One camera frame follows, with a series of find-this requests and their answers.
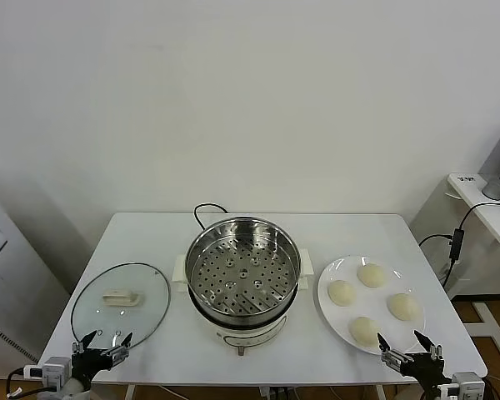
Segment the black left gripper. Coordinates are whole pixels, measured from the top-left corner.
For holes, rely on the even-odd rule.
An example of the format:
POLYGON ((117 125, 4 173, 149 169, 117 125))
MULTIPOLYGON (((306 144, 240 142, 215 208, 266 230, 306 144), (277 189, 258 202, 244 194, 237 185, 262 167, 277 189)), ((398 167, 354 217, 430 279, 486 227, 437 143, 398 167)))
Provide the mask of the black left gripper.
POLYGON ((94 330, 72 344, 72 377, 80 382, 91 382, 100 371, 116 367, 129 356, 131 332, 123 337, 121 331, 116 331, 108 349, 89 349, 97 334, 94 330))

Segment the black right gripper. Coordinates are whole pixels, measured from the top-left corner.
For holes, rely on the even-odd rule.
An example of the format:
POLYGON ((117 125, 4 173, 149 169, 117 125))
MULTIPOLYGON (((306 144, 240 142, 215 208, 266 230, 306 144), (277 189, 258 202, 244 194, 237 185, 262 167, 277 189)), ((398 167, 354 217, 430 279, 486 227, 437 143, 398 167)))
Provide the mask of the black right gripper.
POLYGON ((381 361, 391 369, 400 369, 403 365, 403 375, 415 378, 421 386, 437 386, 445 383, 442 346, 435 345, 428 336, 418 330, 414 330, 413 333, 424 351, 407 353, 408 360, 405 354, 391 349, 385 338, 378 333, 381 361))

